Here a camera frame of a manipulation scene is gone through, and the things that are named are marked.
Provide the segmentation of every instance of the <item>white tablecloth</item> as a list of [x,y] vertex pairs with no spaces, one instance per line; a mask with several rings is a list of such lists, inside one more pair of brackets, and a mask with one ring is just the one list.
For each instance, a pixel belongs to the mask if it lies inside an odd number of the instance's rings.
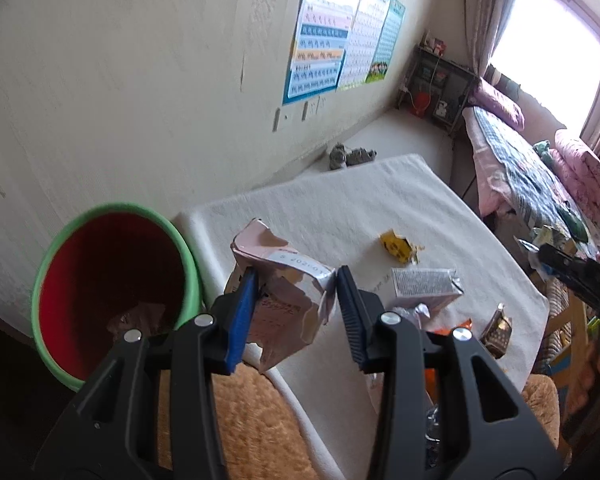
[[[233,269],[229,244],[252,218],[261,218],[275,234],[322,263],[347,264],[359,288],[374,286],[396,266],[378,242],[382,232],[393,228],[424,246],[419,265],[456,268],[464,287],[464,296],[427,328],[453,327],[471,317],[474,332],[480,333],[504,302],[513,334],[499,362],[519,390],[524,386],[544,331],[547,302],[419,156],[308,176],[181,213],[176,224],[196,259],[207,304],[222,293]],[[247,361],[257,358],[253,349],[246,352]],[[339,310],[311,346],[269,377],[296,410],[321,476],[363,479],[377,417],[364,377],[350,357]]]

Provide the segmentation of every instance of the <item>wall outlet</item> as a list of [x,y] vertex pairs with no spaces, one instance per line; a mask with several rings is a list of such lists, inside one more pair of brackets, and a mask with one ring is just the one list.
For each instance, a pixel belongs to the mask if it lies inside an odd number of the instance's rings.
[[320,100],[320,96],[314,97],[313,99],[309,99],[304,102],[304,108],[302,109],[302,120],[305,121],[315,114],[318,113],[318,104]]
[[284,128],[288,128],[294,120],[294,108],[292,105],[280,107],[276,110],[273,117],[273,131],[278,132]]

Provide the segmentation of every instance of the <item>checkered bedspread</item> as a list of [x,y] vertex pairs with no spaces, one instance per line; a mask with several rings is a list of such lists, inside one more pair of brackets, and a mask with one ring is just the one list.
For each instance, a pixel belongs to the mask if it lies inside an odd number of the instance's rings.
[[[556,209],[556,205],[566,204],[586,225],[573,198],[533,147],[492,113],[479,107],[474,107],[473,112],[493,154],[505,167],[514,202],[511,206],[529,229],[550,225],[569,236],[567,225]],[[598,249],[588,234],[589,244],[581,244],[580,248],[587,256],[598,259]]]

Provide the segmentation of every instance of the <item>orange fuzzy mat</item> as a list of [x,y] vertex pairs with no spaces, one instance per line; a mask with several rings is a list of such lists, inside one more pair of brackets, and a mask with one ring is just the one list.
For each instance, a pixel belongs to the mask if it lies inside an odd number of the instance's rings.
[[[160,377],[158,463],[171,468],[170,371]],[[231,480],[318,480],[298,422],[273,384],[255,368],[240,364],[230,377],[213,376],[216,413]],[[525,402],[557,446],[558,393],[546,376],[531,375]]]

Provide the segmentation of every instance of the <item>torn cardboard box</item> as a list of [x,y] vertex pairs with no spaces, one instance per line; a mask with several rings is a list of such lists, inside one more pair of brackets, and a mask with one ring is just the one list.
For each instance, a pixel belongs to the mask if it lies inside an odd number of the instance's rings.
[[225,287],[237,290],[247,267],[260,277],[247,341],[262,348],[260,372],[314,341],[333,311],[335,270],[299,253],[260,220],[252,220],[231,244],[235,268]]

